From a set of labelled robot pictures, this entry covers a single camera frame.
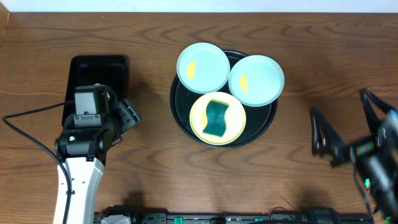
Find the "yellow plate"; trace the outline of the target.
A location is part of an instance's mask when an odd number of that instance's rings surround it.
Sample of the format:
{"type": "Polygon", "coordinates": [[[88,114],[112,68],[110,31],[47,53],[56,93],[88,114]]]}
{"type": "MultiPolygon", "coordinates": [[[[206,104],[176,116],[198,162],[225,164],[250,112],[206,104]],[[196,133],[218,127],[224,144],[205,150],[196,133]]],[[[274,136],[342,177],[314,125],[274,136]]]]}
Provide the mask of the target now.
{"type": "Polygon", "coordinates": [[[207,93],[196,100],[190,110],[190,125],[201,140],[215,145],[224,145],[234,141],[241,135],[246,125],[246,113],[241,102],[234,96],[216,91],[207,93]],[[203,133],[203,129],[207,124],[205,110],[211,100],[229,105],[225,114],[226,132],[223,137],[203,133]]]}

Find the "green yellow sponge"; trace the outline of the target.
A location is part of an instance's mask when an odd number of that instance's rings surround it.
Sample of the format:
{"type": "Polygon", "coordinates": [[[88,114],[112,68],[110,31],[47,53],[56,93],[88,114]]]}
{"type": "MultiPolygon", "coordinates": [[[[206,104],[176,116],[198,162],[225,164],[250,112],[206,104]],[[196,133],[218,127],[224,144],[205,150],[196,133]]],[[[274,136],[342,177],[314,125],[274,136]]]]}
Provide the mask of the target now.
{"type": "Polygon", "coordinates": [[[203,133],[223,137],[226,132],[225,114],[228,108],[228,104],[211,100],[205,110],[207,124],[203,133]]]}

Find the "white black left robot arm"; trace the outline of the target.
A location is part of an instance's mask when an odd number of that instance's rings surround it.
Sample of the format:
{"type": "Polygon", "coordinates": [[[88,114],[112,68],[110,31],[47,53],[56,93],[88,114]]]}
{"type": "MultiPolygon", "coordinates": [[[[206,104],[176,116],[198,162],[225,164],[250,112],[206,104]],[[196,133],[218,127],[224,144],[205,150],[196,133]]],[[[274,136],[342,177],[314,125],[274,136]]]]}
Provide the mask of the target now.
{"type": "Polygon", "coordinates": [[[128,100],[106,85],[77,87],[73,104],[75,110],[65,118],[55,140],[60,165],[53,221],[93,223],[107,152],[141,118],[128,100]]]}

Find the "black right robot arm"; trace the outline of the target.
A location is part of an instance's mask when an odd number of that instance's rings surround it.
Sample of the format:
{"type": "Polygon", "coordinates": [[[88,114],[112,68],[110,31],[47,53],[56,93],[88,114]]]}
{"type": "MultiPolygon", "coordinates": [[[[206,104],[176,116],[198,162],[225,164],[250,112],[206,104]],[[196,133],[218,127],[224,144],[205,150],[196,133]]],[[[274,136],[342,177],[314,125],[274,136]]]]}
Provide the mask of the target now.
{"type": "Polygon", "coordinates": [[[364,188],[357,185],[368,212],[382,212],[387,223],[397,223],[397,108],[363,88],[359,96],[370,135],[350,144],[333,129],[316,108],[310,110],[312,154],[331,156],[332,167],[348,162],[354,165],[354,177],[360,177],[364,188]]]}

